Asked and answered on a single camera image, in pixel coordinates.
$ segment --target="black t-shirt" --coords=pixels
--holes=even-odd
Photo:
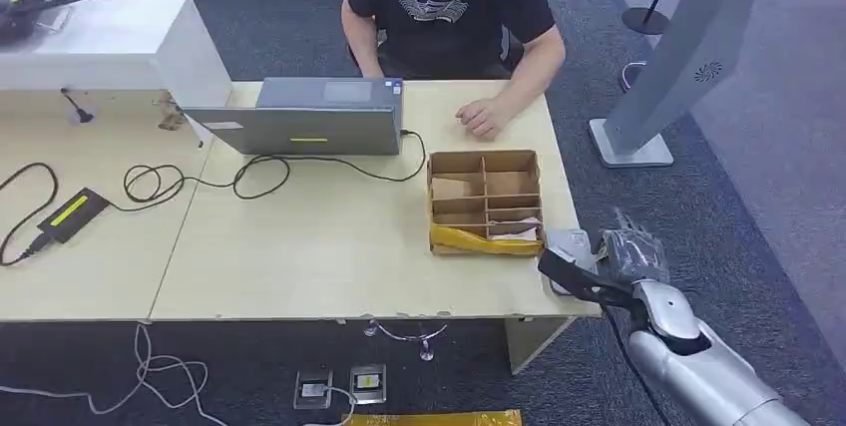
[[[489,65],[501,53],[502,26],[530,42],[553,25],[547,0],[348,0],[375,16],[389,55],[417,69],[462,70]]]

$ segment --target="speaker grille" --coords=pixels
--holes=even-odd
[[[717,78],[720,72],[722,72],[722,64],[714,60],[699,67],[696,73],[693,74],[693,80],[696,82],[710,82]]]

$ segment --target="white cable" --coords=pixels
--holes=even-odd
[[[139,351],[139,332],[144,333],[144,340],[147,344],[147,359],[142,359],[141,352]],[[13,394],[33,394],[36,396],[46,396],[48,398],[86,398],[86,400],[88,400],[88,409],[90,409],[93,414],[103,415],[109,414],[123,406],[127,401],[130,400],[130,398],[135,395],[135,393],[138,392],[139,389],[141,389],[142,386],[144,386],[150,391],[152,391],[153,394],[155,394],[162,401],[162,403],[165,404],[165,406],[171,409],[182,408],[183,406],[194,400],[195,404],[197,404],[197,412],[201,416],[208,419],[208,421],[217,424],[218,426],[226,426],[226,423],[203,411],[203,406],[200,404],[200,392],[203,391],[203,388],[206,387],[206,382],[209,379],[209,368],[206,366],[205,363],[201,361],[182,361],[181,359],[175,356],[170,356],[169,354],[157,354],[154,356],[153,346],[150,343],[150,334],[147,332],[147,328],[141,323],[139,323],[135,329],[135,357],[138,360],[138,369],[136,369],[135,371],[135,376],[136,378],[138,378],[138,383],[129,392],[129,394],[124,396],[122,400],[118,401],[114,406],[103,410],[98,409],[97,406],[94,405],[94,398],[92,397],[91,393],[86,392],[52,393],[50,391],[41,391],[38,389],[12,388],[9,386],[0,386],[0,391]],[[163,364],[162,366],[153,366],[154,362],[161,362],[162,360],[167,360],[170,362]],[[194,381],[194,377],[191,375],[191,370],[189,369],[189,366],[199,366],[203,370],[203,380],[200,382],[200,387],[197,387],[197,384]],[[191,390],[194,394],[189,396],[186,400],[182,401],[181,403],[174,404],[165,399],[165,396],[163,396],[162,393],[158,389],[156,389],[155,386],[153,386],[152,384],[150,384],[150,382],[147,381],[147,374],[151,372],[156,373],[160,371],[167,371],[169,369],[178,367],[181,367],[185,372],[186,376],[188,377],[188,381],[191,384]]]
[[[304,424],[303,426],[344,426],[346,423],[349,422],[350,419],[352,419],[352,413],[355,412],[355,405],[358,402],[358,401],[355,400],[355,397],[352,394],[350,394],[349,391],[347,391],[345,389],[341,389],[341,388],[336,388],[334,386],[329,386],[329,387],[326,388],[326,390],[335,391],[335,392],[338,392],[338,393],[343,393],[344,395],[346,395],[347,398],[349,398],[349,414],[347,414],[346,418],[344,418],[340,423],[335,423],[335,424],[311,424],[311,423],[309,423],[309,424]]]

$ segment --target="laptop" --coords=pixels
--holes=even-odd
[[[183,107],[244,155],[398,155],[400,79],[267,78],[254,109]]]

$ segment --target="cardboard box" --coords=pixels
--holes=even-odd
[[[429,157],[427,175],[432,252],[535,254],[543,245],[540,170],[535,152],[434,153]],[[466,243],[445,240],[444,234],[438,234],[447,231],[441,227],[477,238],[469,238]]]

